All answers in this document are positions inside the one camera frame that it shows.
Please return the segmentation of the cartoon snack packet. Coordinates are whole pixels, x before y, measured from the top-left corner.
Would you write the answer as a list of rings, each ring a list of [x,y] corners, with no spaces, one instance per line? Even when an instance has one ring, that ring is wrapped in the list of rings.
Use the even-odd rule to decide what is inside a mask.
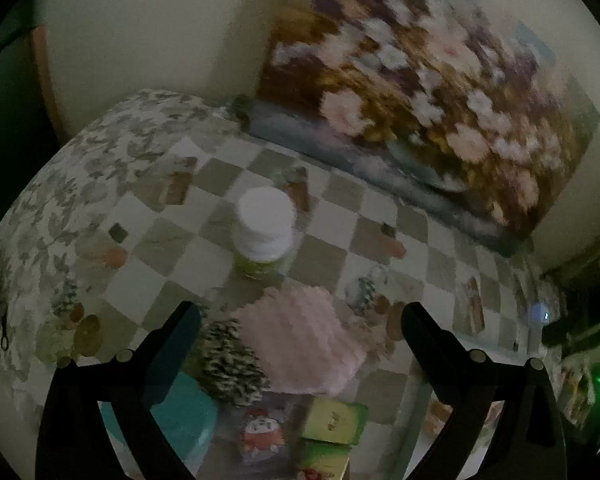
[[[287,447],[285,419],[276,411],[252,408],[246,411],[239,434],[239,453],[245,463],[270,460]]]

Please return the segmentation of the pink fluffy plush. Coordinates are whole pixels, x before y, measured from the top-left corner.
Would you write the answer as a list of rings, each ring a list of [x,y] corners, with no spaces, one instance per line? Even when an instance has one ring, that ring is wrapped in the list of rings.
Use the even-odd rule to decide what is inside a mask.
[[[273,392],[336,396],[366,360],[323,287],[269,287],[232,318]]]

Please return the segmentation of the black device with light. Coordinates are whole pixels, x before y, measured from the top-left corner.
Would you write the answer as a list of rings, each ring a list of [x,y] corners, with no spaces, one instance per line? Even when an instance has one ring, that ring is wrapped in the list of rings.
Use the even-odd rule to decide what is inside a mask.
[[[557,286],[559,314],[542,328],[541,342],[547,348],[568,347],[571,352],[600,344],[600,259],[577,271],[550,272]]]

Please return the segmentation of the teal plastic bag roll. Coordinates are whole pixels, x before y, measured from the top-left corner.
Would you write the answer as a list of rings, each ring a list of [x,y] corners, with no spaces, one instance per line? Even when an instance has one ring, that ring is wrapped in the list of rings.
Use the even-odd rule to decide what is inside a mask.
[[[144,475],[126,444],[111,404],[102,402],[99,409],[125,474],[132,479],[143,479]],[[175,378],[166,400],[151,408],[151,414],[166,440],[192,474],[198,474],[210,448],[218,413],[218,407],[210,396],[194,378],[184,373]]]

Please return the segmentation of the checkered patterned tablecloth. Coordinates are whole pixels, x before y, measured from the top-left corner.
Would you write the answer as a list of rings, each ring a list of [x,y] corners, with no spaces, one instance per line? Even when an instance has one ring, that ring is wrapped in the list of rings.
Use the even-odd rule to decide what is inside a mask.
[[[234,203],[291,169],[308,178],[288,258],[257,282],[233,266]],[[90,318],[96,361],[136,348],[184,299],[234,310],[278,285],[329,290],[340,315],[357,278],[394,300],[421,301],[465,344],[494,358],[535,352],[519,314],[535,295],[526,256],[505,259],[338,169],[238,131],[192,96],[143,90],[64,146],[0,223],[0,450],[33,474],[53,358]]]

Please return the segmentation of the green tissue pack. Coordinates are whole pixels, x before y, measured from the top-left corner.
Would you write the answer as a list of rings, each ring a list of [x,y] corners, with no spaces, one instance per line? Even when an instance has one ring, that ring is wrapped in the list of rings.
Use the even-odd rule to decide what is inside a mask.
[[[350,446],[320,441],[303,443],[296,468],[300,480],[342,480],[350,464]]]
[[[306,412],[302,439],[355,446],[368,419],[364,404],[342,402],[316,396]]]

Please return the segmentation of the white green-labelled bottle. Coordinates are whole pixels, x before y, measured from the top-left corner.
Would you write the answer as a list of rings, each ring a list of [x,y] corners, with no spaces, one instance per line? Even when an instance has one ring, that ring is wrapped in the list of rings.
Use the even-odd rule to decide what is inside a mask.
[[[273,273],[294,242],[296,207],[278,188],[250,188],[234,208],[232,241],[235,266],[250,278]]]

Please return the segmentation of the floral painting canvas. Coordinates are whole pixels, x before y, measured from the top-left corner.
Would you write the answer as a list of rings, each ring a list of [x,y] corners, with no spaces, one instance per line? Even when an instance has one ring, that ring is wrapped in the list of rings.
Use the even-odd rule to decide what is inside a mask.
[[[577,169],[600,113],[490,0],[280,0],[250,130],[503,255]]]

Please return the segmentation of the leopard print plush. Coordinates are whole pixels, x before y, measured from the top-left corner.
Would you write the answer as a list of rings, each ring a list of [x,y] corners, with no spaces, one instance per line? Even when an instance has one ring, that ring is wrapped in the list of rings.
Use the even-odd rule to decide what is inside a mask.
[[[245,408],[262,399],[270,381],[253,348],[242,341],[237,318],[215,321],[196,345],[196,378],[219,404]]]

